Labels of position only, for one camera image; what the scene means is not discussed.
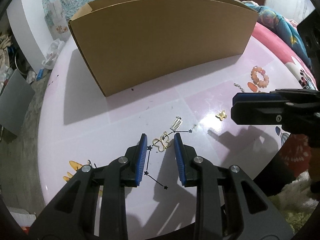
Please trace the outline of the gold butterfly brooch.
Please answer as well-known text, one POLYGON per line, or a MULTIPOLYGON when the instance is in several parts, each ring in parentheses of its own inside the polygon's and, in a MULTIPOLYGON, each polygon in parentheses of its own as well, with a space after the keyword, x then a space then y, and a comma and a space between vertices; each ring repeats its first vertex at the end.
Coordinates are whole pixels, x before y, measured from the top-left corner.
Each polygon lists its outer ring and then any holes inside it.
POLYGON ((159 138, 153 139, 152 145, 157 148, 158 152, 164 152, 171 146, 170 134, 163 132, 159 138))

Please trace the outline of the small gold butterfly charm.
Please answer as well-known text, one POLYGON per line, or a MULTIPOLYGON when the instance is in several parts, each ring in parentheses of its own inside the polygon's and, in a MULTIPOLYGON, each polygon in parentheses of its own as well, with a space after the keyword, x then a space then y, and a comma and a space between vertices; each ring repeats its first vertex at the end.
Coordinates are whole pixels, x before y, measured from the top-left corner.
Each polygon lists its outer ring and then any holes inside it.
POLYGON ((215 117, 218 118, 220 121, 227 119, 226 111, 225 110, 220 111, 219 113, 217 113, 215 117))

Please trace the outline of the pink floral blanket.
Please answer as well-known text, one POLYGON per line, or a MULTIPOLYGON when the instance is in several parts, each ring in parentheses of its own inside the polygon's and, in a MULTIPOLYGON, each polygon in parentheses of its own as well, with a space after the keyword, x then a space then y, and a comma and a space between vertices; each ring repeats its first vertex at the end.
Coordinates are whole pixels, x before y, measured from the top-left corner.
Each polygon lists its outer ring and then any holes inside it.
POLYGON ((300 57, 275 33, 256 23, 252 36, 268 48, 285 64, 299 84, 306 89, 317 90, 316 80, 300 57))

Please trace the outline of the blue floral quilt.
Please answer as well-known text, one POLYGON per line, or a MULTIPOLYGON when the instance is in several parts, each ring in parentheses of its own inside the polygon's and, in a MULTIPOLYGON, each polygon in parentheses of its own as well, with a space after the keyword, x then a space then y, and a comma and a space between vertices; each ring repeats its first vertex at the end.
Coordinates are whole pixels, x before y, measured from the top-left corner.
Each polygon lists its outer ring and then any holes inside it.
POLYGON ((283 40, 311 70, 311 60, 309 59, 305 45, 295 27, 287 18, 275 10, 259 5, 254 1, 242 1, 242 3, 258 13, 258 23, 275 33, 283 40))

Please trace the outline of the brown cardboard box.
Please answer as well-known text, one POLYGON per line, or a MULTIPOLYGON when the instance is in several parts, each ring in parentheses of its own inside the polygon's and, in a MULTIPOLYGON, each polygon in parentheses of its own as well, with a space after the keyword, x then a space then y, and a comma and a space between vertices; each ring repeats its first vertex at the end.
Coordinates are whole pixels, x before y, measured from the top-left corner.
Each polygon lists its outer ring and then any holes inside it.
POLYGON ((69 20, 104 96, 244 52, 258 13, 237 0, 95 0, 69 20))

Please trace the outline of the grey storage box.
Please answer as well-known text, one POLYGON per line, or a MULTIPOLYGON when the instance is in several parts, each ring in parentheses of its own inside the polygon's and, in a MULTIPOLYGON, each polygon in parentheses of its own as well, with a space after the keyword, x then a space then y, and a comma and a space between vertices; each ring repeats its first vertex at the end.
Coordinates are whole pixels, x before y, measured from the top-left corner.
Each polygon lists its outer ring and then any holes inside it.
POLYGON ((14 135, 19 135, 24 117, 35 91, 18 70, 14 70, 1 93, 1 126, 14 135))

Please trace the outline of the pile of clothes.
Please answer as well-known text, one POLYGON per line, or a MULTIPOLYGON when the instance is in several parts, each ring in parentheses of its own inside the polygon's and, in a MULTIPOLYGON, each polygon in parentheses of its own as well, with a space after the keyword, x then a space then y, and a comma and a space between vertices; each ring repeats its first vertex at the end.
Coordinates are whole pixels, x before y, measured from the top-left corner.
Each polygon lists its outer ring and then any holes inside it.
POLYGON ((16 47, 12 41, 11 30, 1 32, 1 82, 4 82, 12 74, 12 63, 16 47))

